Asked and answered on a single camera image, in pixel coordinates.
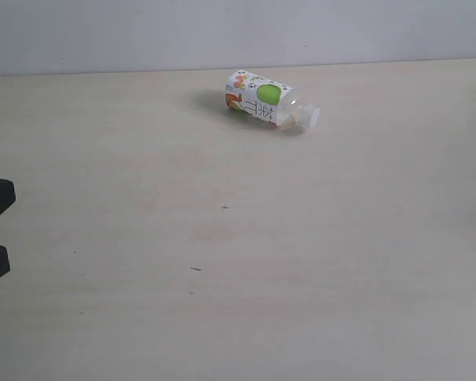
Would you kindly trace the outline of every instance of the table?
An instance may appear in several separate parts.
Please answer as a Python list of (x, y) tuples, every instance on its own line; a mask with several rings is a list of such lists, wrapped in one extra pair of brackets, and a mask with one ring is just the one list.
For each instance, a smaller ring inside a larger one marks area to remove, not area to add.
[(0, 78), (0, 379), (476, 381), (476, 60)]

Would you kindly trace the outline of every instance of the plastic bottle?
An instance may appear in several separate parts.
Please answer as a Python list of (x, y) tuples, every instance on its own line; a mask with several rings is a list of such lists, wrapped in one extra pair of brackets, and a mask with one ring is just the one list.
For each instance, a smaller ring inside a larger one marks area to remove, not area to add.
[(310, 129), (319, 119), (320, 109), (300, 101), (293, 87), (239, 70), (229, 77), (225, 102), (280, 129)]

